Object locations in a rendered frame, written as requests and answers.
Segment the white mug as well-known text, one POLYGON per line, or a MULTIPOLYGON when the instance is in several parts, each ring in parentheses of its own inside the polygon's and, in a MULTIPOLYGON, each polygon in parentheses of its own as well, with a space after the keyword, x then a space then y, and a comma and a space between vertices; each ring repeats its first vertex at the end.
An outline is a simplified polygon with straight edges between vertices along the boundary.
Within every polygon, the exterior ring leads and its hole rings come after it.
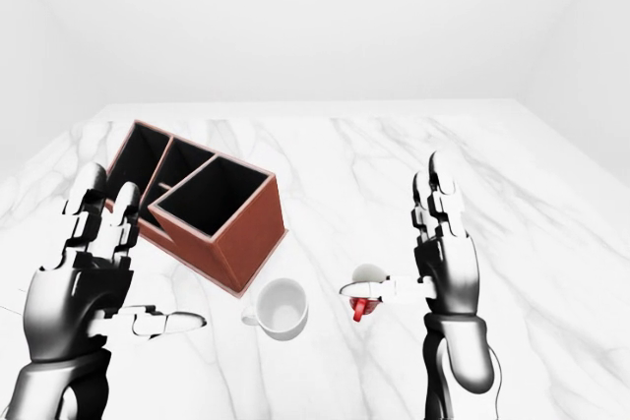
POLYGON ((276 341, 289 341, 304 330, 308 314, 303 287, 294 279, 277 278, 266 284, 254 304, 242 312, 241 322, 260 327, 276 341))

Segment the red-brown desk caddy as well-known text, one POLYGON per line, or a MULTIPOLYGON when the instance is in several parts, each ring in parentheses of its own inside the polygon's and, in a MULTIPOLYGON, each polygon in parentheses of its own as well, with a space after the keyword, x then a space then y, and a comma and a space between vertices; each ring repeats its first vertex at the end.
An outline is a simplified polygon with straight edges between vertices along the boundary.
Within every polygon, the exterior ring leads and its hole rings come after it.
POLYGON ((143 238, 235 297, 284 238, 276 175, 136 121, 107 170, 107 199, 140 190, 143 238))

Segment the red mug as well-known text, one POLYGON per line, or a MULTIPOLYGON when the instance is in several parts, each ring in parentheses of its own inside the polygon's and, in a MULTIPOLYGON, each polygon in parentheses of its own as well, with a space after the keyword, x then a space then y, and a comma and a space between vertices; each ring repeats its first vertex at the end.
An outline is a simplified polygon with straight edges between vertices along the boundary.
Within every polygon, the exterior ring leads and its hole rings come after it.
MULTIPOLYGON (((372 264, 360 265, 352 273, 353 282, 382 282, 386 279, 386 273, 372 264)), ((353 309, 353 320, 359 322, 363 316, 371 314, 378 304, 375 300, 351 297, 349 305, 353 309)))

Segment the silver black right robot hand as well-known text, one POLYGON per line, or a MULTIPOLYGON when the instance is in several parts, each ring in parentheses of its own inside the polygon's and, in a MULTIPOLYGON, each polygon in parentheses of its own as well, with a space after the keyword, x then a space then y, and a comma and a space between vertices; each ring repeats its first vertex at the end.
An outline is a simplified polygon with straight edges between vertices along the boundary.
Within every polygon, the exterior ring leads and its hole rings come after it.
POLYGON ((416 172, 412 197, 412 225, 418 230, 413 253, 419 275, 354 281, 344 285, 340 294, 377 303, 425 300, 437 314, 475 314, 479 294, 477 256, 464 226, 462 192, 443 152, 436 151, 429 157, 426 172, 416 172))

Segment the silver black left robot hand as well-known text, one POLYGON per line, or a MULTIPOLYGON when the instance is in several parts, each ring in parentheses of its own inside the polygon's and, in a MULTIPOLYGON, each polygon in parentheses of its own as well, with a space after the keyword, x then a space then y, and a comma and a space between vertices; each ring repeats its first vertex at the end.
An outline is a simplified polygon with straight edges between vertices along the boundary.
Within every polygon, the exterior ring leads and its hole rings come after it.
POLYGON ((130 250, 139 236, 139 188, 125 183, 107 210, 104 168, 88 163, 78 174, 62 211, 63 247, 33 275, 24 310, 31 360, 65 361, 128 333, 142 339, 196 330, 204 317, 165 314, 153 305, 128 306, 130 250))

